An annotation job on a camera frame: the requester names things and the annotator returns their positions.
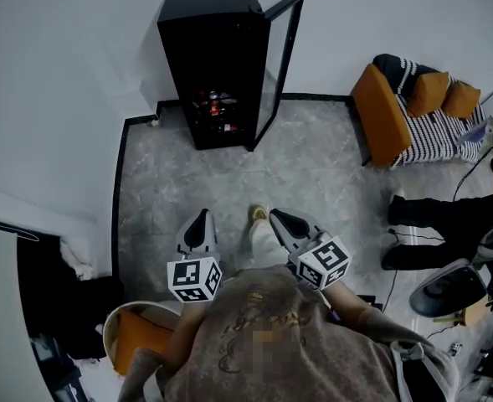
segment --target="glass fridge door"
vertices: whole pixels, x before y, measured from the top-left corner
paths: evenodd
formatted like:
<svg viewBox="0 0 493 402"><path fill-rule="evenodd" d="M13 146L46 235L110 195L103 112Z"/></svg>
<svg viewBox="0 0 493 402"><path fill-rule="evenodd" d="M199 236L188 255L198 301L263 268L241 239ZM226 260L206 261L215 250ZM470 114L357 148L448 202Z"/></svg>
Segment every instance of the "glass fridge door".
<svg viewBox="0 0 493 402"><path fill-rule="evenodd" d="M264 13L270 22L270 35L255 141L250 148L252 151L278 112L303 3L304 0L282 0Z"/></svg>

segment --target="black pants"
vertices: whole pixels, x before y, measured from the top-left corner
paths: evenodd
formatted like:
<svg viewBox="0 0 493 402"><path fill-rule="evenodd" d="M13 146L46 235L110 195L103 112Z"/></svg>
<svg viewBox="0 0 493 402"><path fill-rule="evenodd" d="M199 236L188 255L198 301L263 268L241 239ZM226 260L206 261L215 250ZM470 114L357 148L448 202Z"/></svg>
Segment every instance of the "black pants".
<svg viewBox="0 0 493 402"><path fill-rule="evenodd" d="M482 237L493 226L493 195L455 202L395 197L389 207L389 224L434 228L441 245L398 245L382 259L385 270L425 270L450 262L472 260Z"/></svg>

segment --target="black mini fridge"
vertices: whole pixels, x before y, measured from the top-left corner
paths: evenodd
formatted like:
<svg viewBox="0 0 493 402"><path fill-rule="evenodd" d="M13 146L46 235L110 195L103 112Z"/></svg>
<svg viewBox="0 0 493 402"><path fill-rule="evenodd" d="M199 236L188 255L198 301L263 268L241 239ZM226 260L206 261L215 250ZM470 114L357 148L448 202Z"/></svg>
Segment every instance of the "black mini fridge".
<svg viewBox="0 0 493 402"><path fill-rule="evenodd" d="M253 151L274 120L304 0L165 0L157 21L197 149Z"/></svg>

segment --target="person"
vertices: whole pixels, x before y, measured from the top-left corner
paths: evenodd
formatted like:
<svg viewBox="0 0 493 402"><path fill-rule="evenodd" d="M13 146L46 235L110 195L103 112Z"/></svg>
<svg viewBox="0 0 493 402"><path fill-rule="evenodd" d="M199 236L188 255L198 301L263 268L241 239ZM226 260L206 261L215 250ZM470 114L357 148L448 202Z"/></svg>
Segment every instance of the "person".
<svg viewBox="0 0 493 402"><path fill-rule="evenodd" d="M148 401L156 381L166 401L406 401L398 361L414 355L426 358L441 383L441 390L431 390L428 373L419 371L425 399L454 401L460 378L447 353L392 322L340 281L322 293L299 283L285 266L289 253L266 211L254 207L251 219L254 261L268 267L228 279L210 304L185 304L166 365L148 374L151 367L142 365L155 368L158 362L147 361L151 354L137 349L120 402Z"/></svg>
<svg viewBox="0 0 493 402"><path fill-rule="evenodd" d="M389 204L390 225L435 229L440 245L403 245L397 242L382 258L384 270L442 268L454 260L473 260L482 237L493 227L493 195L438 201L408 200L399 189Z"/></svg>

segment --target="white cloth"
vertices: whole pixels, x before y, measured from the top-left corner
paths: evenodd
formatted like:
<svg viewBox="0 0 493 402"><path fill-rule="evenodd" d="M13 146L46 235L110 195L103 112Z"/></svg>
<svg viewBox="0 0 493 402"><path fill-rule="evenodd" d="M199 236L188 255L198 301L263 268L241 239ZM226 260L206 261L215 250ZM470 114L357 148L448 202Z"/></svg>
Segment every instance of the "white cloth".
<svg viewBox="0 0 493 402"><path fill-rule="evenodd" d="M249 231L252 245L253 263L249 268L267 268L273 265L285 265L289 252L278 241L278 237L266 219L258 219Z"/></svg>
<svg viewBox="0 0 493 402"><path fill-rule="evenodd" d="M66 264L75 271L77 278L81 281L90 280L94 275L94 270L90 265L85 264L80 256L77 256L68 243L66 238L60 239L60 254Z"/></svg>

